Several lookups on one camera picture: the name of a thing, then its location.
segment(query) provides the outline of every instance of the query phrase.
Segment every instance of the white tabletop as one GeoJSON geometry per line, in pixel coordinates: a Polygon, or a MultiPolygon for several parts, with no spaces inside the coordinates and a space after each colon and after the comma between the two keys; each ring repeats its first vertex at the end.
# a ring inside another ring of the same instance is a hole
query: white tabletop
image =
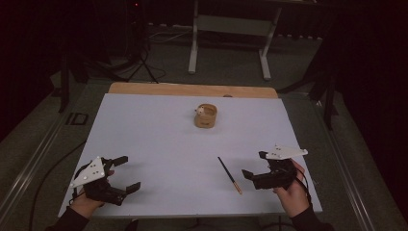
{"type": "MultiPolygon", "coordinates": [[[[141,181],[139,191],[121,206],[106,204],[95,216],[176,218],[256,216],[284,213],[272,190],[255,190],[242,169],[268,172],[259,151],[275,144],[299,147],[280,99],[106,94],[77,169],[97,156],[129,162],[109,177],[113,187],[141,181]],[[216,126],[194,126],[196,107],[217,106],[216,126]],[[242,189],[239,194],[217,159],[220,157],[242,189]]],[[[319,199],[303,157],[314,209],[319,199]]],[[[72,190],[68,190],[60,215],[72,190]]]]}

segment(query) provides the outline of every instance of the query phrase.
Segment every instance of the human hand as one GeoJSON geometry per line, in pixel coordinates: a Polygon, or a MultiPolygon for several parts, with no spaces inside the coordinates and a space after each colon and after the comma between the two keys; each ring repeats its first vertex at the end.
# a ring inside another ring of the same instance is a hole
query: human hand
{"type": "MultiPolygon", "coordinates": [[[[303,180],[302,173],[305,171],[305,169],[296,161],[292,160],[292,162],[294,166],[298,169],[296,175],[297,179],[302,181],[303,180]]],[[[278,195],[283,209],[286,211],[290,218],[297,216],[310,206],[306,192],[303,190],[303,187],[295,180],[288,187],[287,190],[283,188],[274,188],[273,192],[278,195]]]]}
{"type": "MultiPolygon", "coordinates": [[[[113,170],[109,171],[109,175],[112,175],[114,173],[115,172],[113,170]]],[[[95,210],[101,207],[103,204],[105,204],[105,202],[87,198],[84,189],[81,189],[79,191],[78,197],[74,199],[69,207],[84,218],[90,218],[93,212],[95,212],[95,210]]]]}

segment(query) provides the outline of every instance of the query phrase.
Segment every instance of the black sleeve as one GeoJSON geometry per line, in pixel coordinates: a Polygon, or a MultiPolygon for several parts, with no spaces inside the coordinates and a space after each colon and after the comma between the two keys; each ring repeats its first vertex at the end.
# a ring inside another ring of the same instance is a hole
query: black sleeve
{"type": "Polygon", "coordinates": [[[291,220],[297,231],[334,231],[331,224],[320,222],[312,206],[291,220]]]}
{"type": "Polygon", "coordinates": [[[56,224],[47,227],[45,231],[81,231],[88,224],[89,220],[82,217],[71,208],[66,207],[66,211],[56,224]]]}

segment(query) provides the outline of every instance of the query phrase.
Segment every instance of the floor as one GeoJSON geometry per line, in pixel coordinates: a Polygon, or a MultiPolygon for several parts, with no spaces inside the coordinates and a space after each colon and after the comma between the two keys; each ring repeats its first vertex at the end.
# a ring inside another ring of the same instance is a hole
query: floor
{"type": "MultiPolygon", "coordinates": [[[[281,89],[302,78],[320,40],[275,38],[268,52],[272,80],[266,82],[258,60],[257,42],[243,45],[245,38],[214,42],[214,35],[202,35],[197,70],[188,73],[191,51],[189,31],[152,28],[151,50],[146,62],[162,83],[271,87],[281,89]],[[175,33],[153,36],[159,32],[175,33]]],[[[120,73],[129,77],[135,68],[120,73]]],[[[0,207],[1,230],[28,230],[33,202],[33,230],[43,230],[57,220],[67,185],[80,157],[82,146],[97,114],[104,93],[112,81],[91,71],[84,84],[71,83],[71,99],[64,114],[58,114],[60,100],[45,98],[8,137],[0,143],[0,182],[4,198],[0,207]],[[69,113],[88,114],[86,125],[64,124],[69,113]],[[72,151],[60,163],[56,163],[72,151]],[[28,168],[28,163],[37,167],[28,168]],[[24,184],[15,183],[25,180],[24,184]]],[[[132,82],[152,81],[142,67],[132,82]]],[[[408,230],[379,174],[360,132],[353,122],[340,93],[336,92],[333,131],[321,122],[319,102],[310,101],[310,85],[280,94],[293,124],[300,146],[307,146],[305,157],[323,212],[318,216],[336,230],[408,230]]],[[[255,222],[266,226],[285,216],[264,215],[254,218],[201,218],[199,221],[227,226],[220,230],[240,230],[237,223],[255,222]]],[[[123,230],[130,219],[93,218],[86,230],[123,230]]],[[[141,219],[138,230],[185,230],[197,223],[195,218],[141,219]]],[[[272,226],[265,230],[280,230],[272,226]]],[[[283,226],[282,230],[293,230],[283,226]]]]}

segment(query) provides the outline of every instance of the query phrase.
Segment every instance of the table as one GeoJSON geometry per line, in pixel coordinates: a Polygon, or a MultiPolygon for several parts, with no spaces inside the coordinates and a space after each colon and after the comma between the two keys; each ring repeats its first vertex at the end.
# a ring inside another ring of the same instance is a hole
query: table
{"type": "Polygon", "coordinates": [[[189,73],[195,73],[198,54],[198,30],[202,30],[266,37],[267,41],[264,48],[259,51],[259,58],[264,79],[270,80],[267,53],[281,11],[282,8],[278,8],[275,13],[272,13],[273,19],[271,21],[205,15],[198,12],[198,0],[194,0],[194,19],[192,22],[192,46],[189,73]]]}
{"type": "MultiPolygon", "coordinates": [[[[124,189],[141,181],[138,192],[130,194],[119,207],[105,205],[96,212],[98,217],[284,213],[277,196],[271,191],[256,191],[241,173],[243,168],[255,174],[267,172],[268,163],[258,157],[258,151],[272,148],[275,142],[298,147],[286,110],[274,89],[115,83],[103,99],[77,169],[97,155],[112,159],[126,155],[129,162],[117,168],[110,177],[111,184],[124,189]],[[233,97],[220,97],[225,94],[233,97]],[[194,107],[204,101],[218,107],[216,126],[212,129],[196,128],[192,122],[194,107]],[[248,119],[242,106],[257,110],[256,119],[248,119]],[[242,195],[217,156],[240,185],[242,195]]],[[[295,160],[307,170],[303,157],[295,160]]],[[[312,182],[307,171],[306,178],[312,182]]],[[[320,212],[314,186],[309,187],[315,211],[320,212]]],[[[70,197],[68,190],[60,215],[70,197]]]]}

